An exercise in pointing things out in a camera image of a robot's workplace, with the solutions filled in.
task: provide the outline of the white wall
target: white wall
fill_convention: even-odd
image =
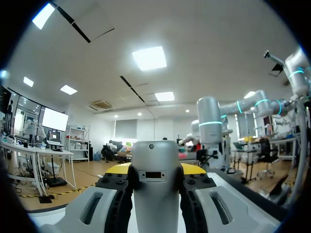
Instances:
[[[159,118],[155,121],[155,139],[161,140],[164,137],[168,140],[176,141],[173,135],[172,118]]]
[[[173,120],[173,135],[174,139],[185,138],[187,134],[191,133],[191,122],[196,120],[198,117],[188,118],[176,118]]]
[[[113,137],[114,121],[101,119],[93,115],[87,109],[70,104],[66,113],[69,115],[69,125],[90,126],[89,139],[92,143],[93,152],[101,151],[103,145]]]
[[[233,145],[233,143],[238,141],[237,124],[234,115],[228,116],[228,129],[233,131],[231,134],[229,134],[229,136],[231,142],[231,149],[234,150],[235,146]]]
[[[137,141],[149,141],[155,139],[155,120],[137,120]]]
[[[164,137],[176,140],[173,135],[172,118],[137,120],[137,141],[161,140]]]

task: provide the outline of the computer monitor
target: computer monitor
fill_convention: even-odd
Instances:
[[[64,132],[66,131],[68,117],[69,116],[66,114],[49,108],[45,108],[42,126]]]
[[[56,130],[48,130],[47,139],[52,142],[60,142],[60,132]]]

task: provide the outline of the black chair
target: black chair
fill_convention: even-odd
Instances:
[[[267,163],[267,167],[265,170],[259,171],[257,173],[257,176],[262,179],[262,177],[265,174],[268,174],[270,176],[270,178],[273,178],[275,172],[273,170],[269,170],[268,166],[269,164],[272,164],[274,161],[276,161],[278,159],[277,157],[277,149],[271,149],[270,148],[270,142],[268,138],[262,138],[260,141],[260,146],[261,146],[261,152],[258,154],[258,162],[263,162],[263,163]]]
[[[110,146],[103,145],[103,149],[101,151],[103,158],[109,161],[113,161],[113,155],[114,153],[110,149]]]

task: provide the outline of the white table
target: white table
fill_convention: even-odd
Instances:
[[[284,144],[287,142],[293,142],[293,152],[292,155],[280,155],[280,144]],[[277,140],[277,141],[273,141],[270,140],[270,146],[272,148],[272,145],[275,144],[277,145],[277,156],[279,157],[279,159],[282,160],[292,160],[293,156],[295,155],[296,152],[296,145],[297,145],[297,138],[293,137],[293,138],[288,138],[288,139],[283,139],[283,140]]]
[[[37,186],[37,189],[39,191],[40,196],[42,196],[41,188],[43,189],[45,195],[47,196],[47,193],[46,193],[46,190],[44,187],[44,183],[39,181],[37,164],[36,164],[36,150],[34,148],[25,148],[23,145],[19,145],[19,144],[15,144],[15,143],[8,143],[8,142],[4,142],[2,140],[0,141],[0,146],[2,146],[5,149],[8,149],[8,150],[20,152],[23,154],[28,154],[31,156],[33,171],[34,171],[34,178],[14,176],[11,174],[8,174],[8,177],[10,177],[11,179],[20,180],[20,181],[35,181],[35,184]]]
[[[72,162],[73,153],[72,153],[72,152],[69,152],[69,151],[67,151],[67,150],[63,150],[63,151],[53,151],[53,150],[51,150],[51,149],[42,150],[42,149],[40,149],[40,148],[34,148],[34,150],[36,151],[36,153],[37,153],[37,155],[38,155],[38,164],[40,164],[40,157],[52,156],[52,155],[62,156],[62,160],[63,160],[63,165],[62,165],[62,167],[63,167],[63,174],[64,174],[65,181],[66,181],[70,186],[72,186],[75,190],[77,189],[76,180],[75,180],[74,171],[73,171],[73,162]],[[66,158],[66,156],[69,156],[69,157],[70,157],[70,161],[71,161],[71,172],[72,172],[72,177],[73,177],[73,184],[71,184],[71,183],[67,180],[66,168],[65,168],[65,158]],[[40,172],[41,180],[43,180],[43,179],[42,179],[41,169],[39,169],[39,172]]]
[[[47,196],[47,192],[46,192],[45,185],[44,185],[43,178],[42,178],[41,167],[40,167],[40,157],[44,157],[44,156],[52,156],[52,155],[62,156],[62,159],[63,159],[62,167],[64,168],[63,169],[64,178],[70,186],[72,186],[75,190],[77,189],[76,180],[74,177],[74,170],[73,170],[73,162],[72,162],[73,153],[72,152],[69,152],[66,150],[64,151],[53,151],[51,149],[42,150],[37,147],[25,148],[23,145],[19,145],[15,143],[11,144],[11,143],[7,143],[4,141],[0,141],[0,146],[8,150],[12,150],[12,151],[16,151],[16,152],[20,152],[24,154],[29,154],[31,156],[32,166],[33,166],[33,171],[34,171],[34,178],[14,176],[11,174],[8,174],[8,177],[10,177],[11,179],[20,180],[20,181],[35,181],[35,184],[37,186],[40,196],[42,196],[42,190],[44,194]],[[71,171],[72,171],[72,177],[73,177],[73,184],[71,184],[67,180],[66,168],[65,168],[65,157],[66,156],[69,156],[71,160]]]

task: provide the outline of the white robotic arm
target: white robotic arm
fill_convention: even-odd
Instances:
[[[190,133],[190,134],[188,134],[188,135],[186,136],[186,138],[180,140],[180,141],[178,142],[178,144],[181,145],[181,144],[184,144],[184,143],[187,143],[187,142],[190,142],[190,141],[192,141],[194,145],[197,145],[197,144],[200,142],[200,140],[199,140],[197,137],[193,136],[193,135]]]

